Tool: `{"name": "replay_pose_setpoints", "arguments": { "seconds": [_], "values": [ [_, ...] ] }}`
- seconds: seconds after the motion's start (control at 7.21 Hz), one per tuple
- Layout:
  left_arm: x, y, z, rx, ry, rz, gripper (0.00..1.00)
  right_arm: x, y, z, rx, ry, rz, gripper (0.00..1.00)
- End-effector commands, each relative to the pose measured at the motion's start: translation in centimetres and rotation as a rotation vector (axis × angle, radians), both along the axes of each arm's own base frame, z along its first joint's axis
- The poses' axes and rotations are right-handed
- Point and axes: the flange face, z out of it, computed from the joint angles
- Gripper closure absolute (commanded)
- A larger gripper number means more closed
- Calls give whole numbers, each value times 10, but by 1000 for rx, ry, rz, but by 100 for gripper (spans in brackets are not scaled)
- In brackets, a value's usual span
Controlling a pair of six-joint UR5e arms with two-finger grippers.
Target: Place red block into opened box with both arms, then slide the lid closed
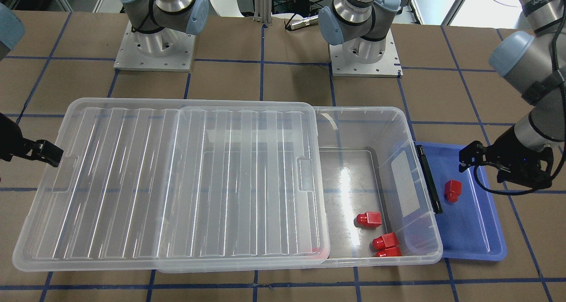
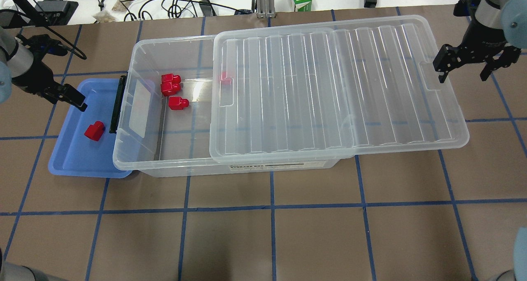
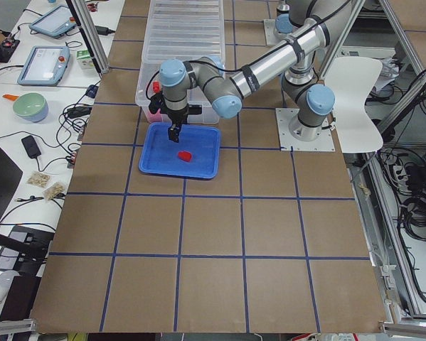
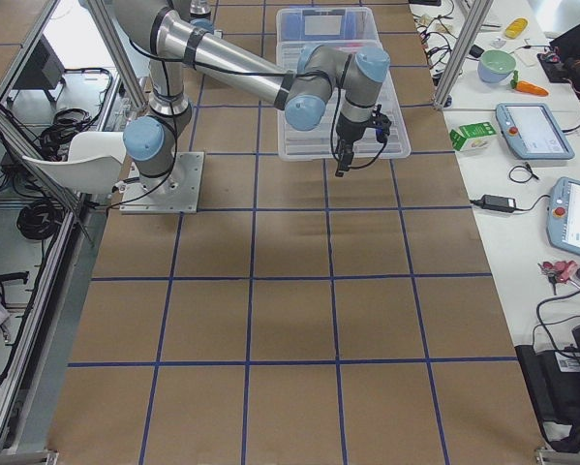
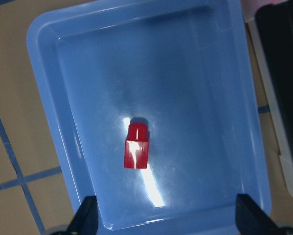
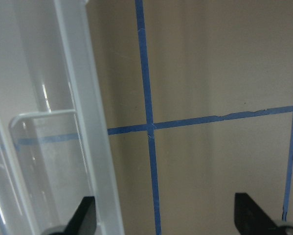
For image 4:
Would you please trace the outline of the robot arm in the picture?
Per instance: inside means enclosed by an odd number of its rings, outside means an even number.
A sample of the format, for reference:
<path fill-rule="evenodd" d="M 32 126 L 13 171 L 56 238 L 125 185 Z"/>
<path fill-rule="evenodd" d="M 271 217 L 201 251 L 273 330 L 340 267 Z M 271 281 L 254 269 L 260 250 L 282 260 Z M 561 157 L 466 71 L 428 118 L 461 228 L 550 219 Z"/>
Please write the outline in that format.
<path fill-rule="evenodd" d="M 282 111 L 297 131 L 316 129 L 336 95 L 329 148 L 338 177 L 354 170 L 353 146 L 367 130 L 374 130 L 381 145 L 388 143 L 391 121 L 377 99 L 390 58 L 378 47 L 348 53 L 314 44 L 301 51 L 291 71 L 193 24 L 167 1 L 116 1 L 113 8 L 121 28 L 142 52 L 258 96 Z"/>

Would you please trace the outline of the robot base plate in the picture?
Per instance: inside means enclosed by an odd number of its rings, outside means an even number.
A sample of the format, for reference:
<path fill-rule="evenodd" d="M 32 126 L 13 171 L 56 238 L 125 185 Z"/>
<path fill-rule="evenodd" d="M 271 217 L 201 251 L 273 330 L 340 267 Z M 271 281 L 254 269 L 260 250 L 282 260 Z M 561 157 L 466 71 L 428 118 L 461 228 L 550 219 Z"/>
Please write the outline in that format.
<path fill-rule="evenodd" d="M 126 185 L 119 210 L 124 214 L 196 213 L 204 159 L 204 152 L 178 152 L 171 175 L 151 194 L 163 178 L 141 177 L 132 162 L 129 178 L 138 177 L 138 181 Z"/>

